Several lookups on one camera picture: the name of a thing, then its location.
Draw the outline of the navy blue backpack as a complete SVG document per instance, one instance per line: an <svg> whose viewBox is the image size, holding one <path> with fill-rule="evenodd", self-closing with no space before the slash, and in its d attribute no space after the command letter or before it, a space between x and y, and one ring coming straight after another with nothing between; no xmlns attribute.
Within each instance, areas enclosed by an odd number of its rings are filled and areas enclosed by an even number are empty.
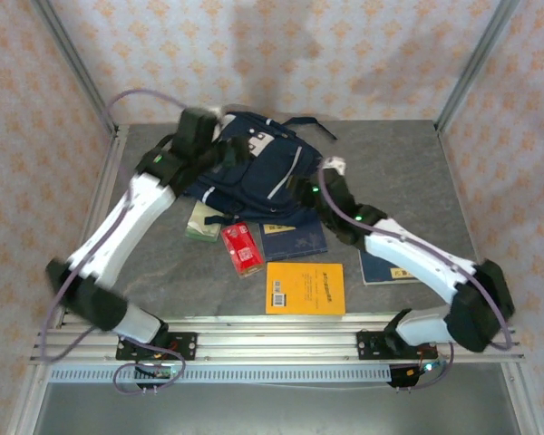
<svg viewBox="0 0 544 435"><path fill-rule="evenodd" d="M314 117L293 117L279 123L250 111L231 111L224 116L221 137L247 139L250 158L233 167L216 167L185 190L185 196L222 214L206 218L206 223L229 226L246 221L298 227L317 218L288 188L293 177L313 175L322 159L315 147L291 129L296 125L314 125L328 139L336 140Z"/></svg>

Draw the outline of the navy book with flower print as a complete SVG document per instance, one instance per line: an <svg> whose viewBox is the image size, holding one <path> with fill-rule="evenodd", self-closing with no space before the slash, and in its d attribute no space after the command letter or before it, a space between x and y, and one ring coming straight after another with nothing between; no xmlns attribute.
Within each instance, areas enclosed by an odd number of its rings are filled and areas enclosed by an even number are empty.
<svg viewBox="0 0 544 435"><path fill-rule="evenodd" d="M267 262L312 256L327 251L319 220L309 221L298 227L260 224L259 232Z"/></svg>

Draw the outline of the green card holder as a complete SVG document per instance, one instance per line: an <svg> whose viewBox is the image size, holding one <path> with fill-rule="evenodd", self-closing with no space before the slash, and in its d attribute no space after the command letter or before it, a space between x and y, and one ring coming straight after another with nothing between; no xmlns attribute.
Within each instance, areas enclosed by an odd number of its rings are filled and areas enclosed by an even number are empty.
<svg viewBox="0 0 544 435"><path fill-rule="evenodd" d="M216 242L221 224L219 222L208 224L206 219L222 217L223 215L217 210L197 201L189 217L185 236L199 241Z"/></svg>

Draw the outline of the plain navy book yellow label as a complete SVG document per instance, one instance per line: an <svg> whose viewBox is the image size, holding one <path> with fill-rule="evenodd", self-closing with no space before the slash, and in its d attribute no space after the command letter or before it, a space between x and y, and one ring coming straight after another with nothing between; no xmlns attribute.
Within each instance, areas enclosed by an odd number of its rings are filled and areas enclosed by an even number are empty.
<svg viewBox="0 0 544 435"><path fill-rule="evenodd" d="M359 261L364 285L389 285L417 282L417 279L405 269L380 257L360 251Z"/></svg>

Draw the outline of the red packet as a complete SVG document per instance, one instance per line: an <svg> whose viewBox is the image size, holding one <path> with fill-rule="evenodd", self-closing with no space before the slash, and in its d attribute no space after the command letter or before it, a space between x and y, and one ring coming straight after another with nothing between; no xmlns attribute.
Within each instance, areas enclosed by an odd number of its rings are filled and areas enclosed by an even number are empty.
<svg viewBox="0 0 544 435"><path fill-rule="evenodd" d="M253 275L264 266L264 258L246 223L237 223L221 231L224 245L240 277Z"/></svg>

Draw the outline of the orange book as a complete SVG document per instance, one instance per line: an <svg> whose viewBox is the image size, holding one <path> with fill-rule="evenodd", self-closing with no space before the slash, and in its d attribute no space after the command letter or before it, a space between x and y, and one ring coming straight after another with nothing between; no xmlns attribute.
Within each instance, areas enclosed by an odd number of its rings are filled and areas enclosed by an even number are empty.
<svg viewBox="0 0 544 435"><path fill-rule="evenodd" d="M266 314L344 315L342 264L267 264Z"/></svg>

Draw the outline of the aluminium side rail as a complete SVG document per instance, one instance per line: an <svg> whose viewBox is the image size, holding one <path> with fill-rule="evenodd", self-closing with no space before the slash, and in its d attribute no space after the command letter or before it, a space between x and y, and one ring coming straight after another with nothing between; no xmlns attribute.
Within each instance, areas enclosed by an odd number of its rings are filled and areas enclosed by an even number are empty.
<svg viewBox="0 0 544 435"><path fill-rule="evenodd" d="M93 296L97 291L95 273L88 274L87 271L87 266L94 264L93 256L89 257L90 250L98 244L98 240L110 228L115 227L116 214L121 214L120 211L114 211L113 216L107 217L116 180L121 178L122 174L121 156L128 132L128 126L120 126L113 136L81 239L82 247L86 249L86 255L88 256L87 259L83 259L78 263L78 266L81 263L84 264L84 269L81 271L83 276L77 274L69 284L69 288L64 293L61 303L59 303L60 307L57 310L55 326L64 323L64 317L68 311L72 314L78 314L82 319L87 319L90 316L91 309L87 308L87 298Z"/></svg>

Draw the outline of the aluminium corner post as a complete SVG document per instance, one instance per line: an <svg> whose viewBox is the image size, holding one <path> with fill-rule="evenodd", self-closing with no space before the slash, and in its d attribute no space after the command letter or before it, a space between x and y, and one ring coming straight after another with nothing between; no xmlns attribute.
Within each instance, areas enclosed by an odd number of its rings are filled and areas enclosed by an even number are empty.
<svg viewBox="0 0 544 435"><path fill-rule="evenodd" d="M520 0L500 0L490 21L487 23L474 50L469 56L461 75L434 123L439 135L445 132L457 111L460 109L469 89L474 84L482 67L499 41L505 27L514 15Z"/></svg>
<svg viewBox="0 0 544 435"><path fill-rule="evenodd" d="M94 108L103 129L111 135L114 135L117 131L117 126L113 122L112 117L108 114L106 103L73 43L71 36L67 32L63 21L53 7L52 1L30 0L30 4L34 7L34 10L44 22L46 29L53 37L56 47L71 68L71 71L78 81L80 88L86 95L87 100Z"/></svg>

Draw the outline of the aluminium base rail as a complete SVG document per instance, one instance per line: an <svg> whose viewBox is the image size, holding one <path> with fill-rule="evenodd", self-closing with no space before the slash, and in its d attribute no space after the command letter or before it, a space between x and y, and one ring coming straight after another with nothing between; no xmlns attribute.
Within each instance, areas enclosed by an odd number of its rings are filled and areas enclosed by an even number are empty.
<svg viewBox="0 0 544 435"><path fill-rule="evenodd" d="M356 333L382 331L391 314L344 316L240 315L192 316L170 319L171 331L199 335L195 363L206 364L329 364L358 362ZM72 343L87 324L68 314L63 325L48 330L45 355L54 357ZM513 347L507 351L486 348L472 353L454 345L456 363L509 363L524 360L520 339L510 328ZM118 337L93 332L86 336L63 363L111 363Z"/></svg>

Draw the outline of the aluminium frame leg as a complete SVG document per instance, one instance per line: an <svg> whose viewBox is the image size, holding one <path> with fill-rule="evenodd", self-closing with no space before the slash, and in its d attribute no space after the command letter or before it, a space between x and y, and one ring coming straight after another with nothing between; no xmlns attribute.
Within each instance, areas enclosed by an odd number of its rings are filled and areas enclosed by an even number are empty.
<svg viewBox="0 0 544 435"><path fill-rule="evenodd" d="M49 383L51 368L28 365L6 435L33 435Z"/></svg>
<svg viewBox="0 0 544 435"><path fill-rule="evenodd" d="M500 366L520 435L544 435L544 413L528 365L503 362Z"/></svg>

